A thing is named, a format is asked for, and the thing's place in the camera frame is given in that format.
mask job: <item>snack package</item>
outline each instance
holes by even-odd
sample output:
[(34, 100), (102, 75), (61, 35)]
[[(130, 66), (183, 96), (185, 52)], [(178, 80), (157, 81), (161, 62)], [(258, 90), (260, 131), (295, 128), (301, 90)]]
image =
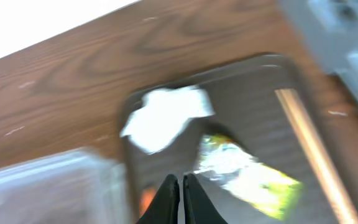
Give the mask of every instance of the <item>snack package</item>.
[(288, 215), (302, 187), (300, 182), (259, 162), (221, 133), (202, 137), (194, 173), (279, 220)]

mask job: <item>clear plastic container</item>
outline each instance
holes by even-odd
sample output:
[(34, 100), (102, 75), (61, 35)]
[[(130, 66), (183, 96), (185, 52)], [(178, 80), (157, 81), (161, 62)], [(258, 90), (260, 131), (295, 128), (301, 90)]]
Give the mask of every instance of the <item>clear plastic container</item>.
[(128, 223), (124, 166), (81, 148), (0, 169), (0, 224)]

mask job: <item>wood grain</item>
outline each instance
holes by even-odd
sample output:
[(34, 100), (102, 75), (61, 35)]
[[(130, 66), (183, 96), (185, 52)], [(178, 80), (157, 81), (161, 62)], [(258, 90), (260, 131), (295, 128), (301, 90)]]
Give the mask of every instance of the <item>wood grain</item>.
[(121, 159), (119, 115), (133, 91), (256, 52), (301, 67), (358, 181), (358, 106), (274, 0), (143, 0), (0, 59), (0, 167), (80, 146)]

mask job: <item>wooden table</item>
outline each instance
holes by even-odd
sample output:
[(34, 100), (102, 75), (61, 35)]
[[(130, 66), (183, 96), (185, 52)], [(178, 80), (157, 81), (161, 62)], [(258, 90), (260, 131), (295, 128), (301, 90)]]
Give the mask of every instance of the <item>wooden table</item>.
[(358, 182), (358, 106), (274, 0), (143, 0), (0, 59), (0, 167), (80, 146), (121, 159), (117, 124), (133, 91), (256, 52), (301, 67)]

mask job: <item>black object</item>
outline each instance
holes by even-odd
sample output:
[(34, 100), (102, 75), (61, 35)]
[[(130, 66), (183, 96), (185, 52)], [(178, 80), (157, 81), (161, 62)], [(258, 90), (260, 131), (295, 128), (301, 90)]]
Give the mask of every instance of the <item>black object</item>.
[[(326, 140), (329, 135), (324, 133), (319, 119), (316, 119), (302, 75), (291, 60), (275, 54), (259, 55), (182, 80), (138, 91), (124, 104), (121, 128), (130, 113), (142, 106), (142, 96), (148, 91), (188, 85), (199, 85), (208, 92), (216, 112), (215, 116), (208, 118), (212, 123), (224, 124), (261, 162), (304, 184), (305, 191), (286, 223), (338, 223), (274, 93), (274, 90), (279, 88), (294, 88)], [(173, 144), (152, 155), (142, 152), (131, 144), (128, 138), (122, 139), (129, 183), (132, 187), (134, 215), (139, 214), (139, 197), (146, 186), (152, 184), (158, 188), (168, 174), (175, 174), (178, 178), (182, 178), (183, 174), (194, 170), (199, 140), (204, 131), (203, 119), (194, 119)], [(335, 158), (338, 157), (333, 155), (334, 163), (340, 164), (340, 159)], [(338, 170), (341, 175), (346, 175), (345, 172), (341, 172), (343, 170), (341, 166)], [(198, 180), (216, 210), (228, 223), (280, 223), (250, 204), (233, 197), (206, 178), (199, 177)], [(186, 220), (182, 207), (180, 205), (178, 211), (179, 223), (184, 223)]]
[[(183, 199), (186, 224), (227, 224), (193, 174), (183, 179)], [(178, 179), (170, 174), (137, 224), (177, 224), (179, 201)]]

